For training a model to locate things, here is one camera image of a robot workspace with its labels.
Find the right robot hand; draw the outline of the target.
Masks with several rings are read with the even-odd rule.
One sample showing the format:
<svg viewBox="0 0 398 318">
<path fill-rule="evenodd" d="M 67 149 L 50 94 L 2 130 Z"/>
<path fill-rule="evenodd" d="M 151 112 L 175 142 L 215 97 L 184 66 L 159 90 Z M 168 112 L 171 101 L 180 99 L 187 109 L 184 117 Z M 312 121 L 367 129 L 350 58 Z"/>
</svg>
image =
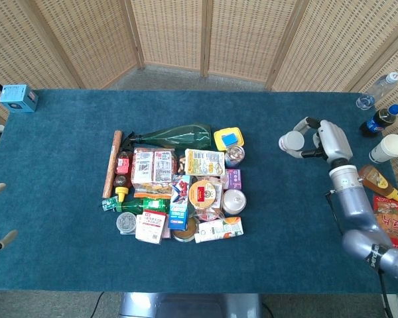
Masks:
<svg viewBox="0 0 398 318">
<path fill-rule="evenodd" d="M 314 149 L 303 150 L 305 134 L 314 129 Z M 344 131 L 327 120 L 305 117 L 292 131 L 279 139 L 279 148 L 294 158 L 323 158 L 332 166 L 341 162 L 347 164 L 352 158 L 352 149 Z"/>
</svg>

